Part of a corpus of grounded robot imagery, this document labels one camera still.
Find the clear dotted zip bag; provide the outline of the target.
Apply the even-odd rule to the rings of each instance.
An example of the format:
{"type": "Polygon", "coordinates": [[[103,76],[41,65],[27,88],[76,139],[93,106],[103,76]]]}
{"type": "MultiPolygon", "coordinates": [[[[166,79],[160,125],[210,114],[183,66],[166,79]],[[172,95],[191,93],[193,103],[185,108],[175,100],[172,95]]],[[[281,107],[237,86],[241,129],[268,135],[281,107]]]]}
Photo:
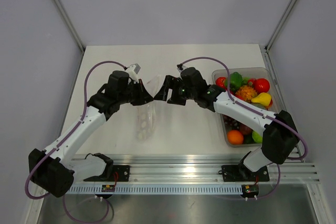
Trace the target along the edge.
{"type": "MultiPolygon", "coordinates": [[[[147,92],[154,97],[158,90],[161,76],[156,75],[145,84],[147,92]]],[[[155,101],[137,107],[136,138],[140,142],[145,142],[154,133],[156,124],[155,101]]]]}

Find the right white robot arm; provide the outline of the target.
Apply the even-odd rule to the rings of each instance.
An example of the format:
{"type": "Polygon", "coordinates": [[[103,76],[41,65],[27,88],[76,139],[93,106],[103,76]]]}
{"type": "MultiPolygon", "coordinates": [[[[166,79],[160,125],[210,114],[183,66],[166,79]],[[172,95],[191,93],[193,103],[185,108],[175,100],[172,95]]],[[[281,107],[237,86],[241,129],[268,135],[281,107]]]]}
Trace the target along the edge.
{"type": "Polygon", "coordinates": [[[194,100],[198,106],[231,117],[257,132],[261,147],[247,153],[236,165],[223,165],[220,174],[226,182],[269,181],[267,165],[281,165],[299,142],[291,115],[257,108],[233,97],[225,89],[209,85],[194,67],[180,72],[179,77],[166,76],[155,100],[185,105],[194,100]]]}

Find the green bell pepper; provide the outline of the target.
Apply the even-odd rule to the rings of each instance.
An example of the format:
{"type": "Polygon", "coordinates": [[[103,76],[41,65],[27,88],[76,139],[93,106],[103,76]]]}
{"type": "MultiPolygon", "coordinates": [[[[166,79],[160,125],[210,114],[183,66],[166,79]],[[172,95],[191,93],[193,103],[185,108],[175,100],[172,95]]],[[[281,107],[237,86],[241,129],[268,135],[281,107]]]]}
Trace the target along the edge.
{"type": "Polygon", "coordinates": [[[226,78],[225,87],[228,87],[231,91],[237,91],[240,89],[243,83],[243,77],[238,72],[233,72],[230,74],[229,78],[226,78]]]}

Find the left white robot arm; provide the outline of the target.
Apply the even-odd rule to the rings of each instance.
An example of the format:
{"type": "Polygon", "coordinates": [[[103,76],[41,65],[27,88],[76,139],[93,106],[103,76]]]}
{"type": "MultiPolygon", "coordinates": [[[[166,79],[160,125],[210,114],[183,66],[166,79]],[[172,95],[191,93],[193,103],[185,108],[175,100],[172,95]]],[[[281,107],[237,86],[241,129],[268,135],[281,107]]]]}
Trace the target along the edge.
{"type": "Polygon", "coordinates": [[[31,151],[28,180],[59,198],[77,181],[114,178],[113,160],[103,154],[94,154],[81,161],[72,158],[85,141],[119,111],[121,105],[139,106],[153,101],[138,78],[139,71],[137,64],[122,71],[115,70],[96,94],[85,98],[82,115],[63,135],[44,150],[31,151]]]}

